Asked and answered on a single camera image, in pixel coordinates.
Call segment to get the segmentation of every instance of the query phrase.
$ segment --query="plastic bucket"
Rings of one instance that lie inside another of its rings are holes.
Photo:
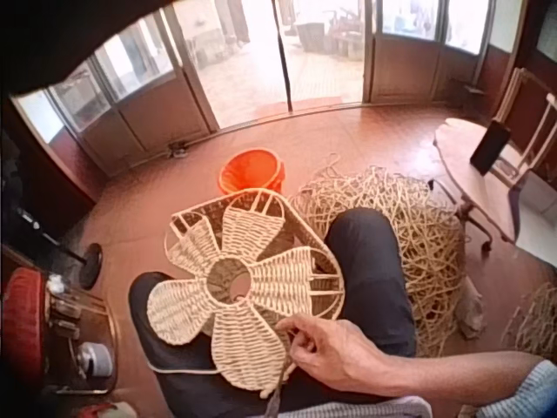
[[[281,192],[285,165],[273,151],[253,149],[241,152],[221,169],[218,188],[224,194],[252,187]]]

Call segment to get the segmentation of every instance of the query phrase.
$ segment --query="person's right hand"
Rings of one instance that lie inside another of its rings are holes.
[[[296,334],[290,356],[314,379],[341,391],[385,395],[389,356],[349,320],[298,313],[280,321],[277,329]]]

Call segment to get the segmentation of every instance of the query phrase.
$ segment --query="lap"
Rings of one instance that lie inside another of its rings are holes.
[[[404,288],[396,237],[388,221],[375,211],[354,209],[341,214],[325,239],[339,261],[346,299],[340,317],[357,324],[389,354],[415,352],[412,310]],[[152,331],[146,315],[151,289],[171,280],[163,273],[145,273],[133,283],[131,317],[149,362],[160,368],[214,369],[211,340],[198,335],[184,346],[170,346]],[[258,393],[230,385],[220,375],[157,374],[175,416],[247,416],[265,412],[267,400]],[[292,373],[282,393],[281,411],[329,401],[368,403],[378,397],[331,390],[300,370]]]

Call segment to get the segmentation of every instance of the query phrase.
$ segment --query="wicker scraps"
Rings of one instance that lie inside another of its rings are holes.
[[[425,182],[373,166],[353,176],[328,166],[291,202],[320,237],[354,207],[371,207],[389,219],[413,305],[418,354],[439,356],[456,329],[453,312],[465,277],[465,236],[455,209],[431,199]]]
[[[266,397],[277,385],[290,344],[276,323],[295,313],[336,319],[344,301],[337,261],[317,235],[275,192],[252,189],[175,213],[170,262],[192,280],[157,284],[147,317],[157,336],[183,345],[211,335],[216,370],[232,385]],[[237,280],[249,283],[232,293]]]
[[[557,287],[544,283],[523,314],[517,307],[502,336],[502,345],[557,361]]]

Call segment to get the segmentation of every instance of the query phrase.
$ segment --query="sleeve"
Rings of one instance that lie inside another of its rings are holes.
[[[514,396],[480,408],[479,418],[542,417],[557,401],[557,367],[542,361],[520,384]]]

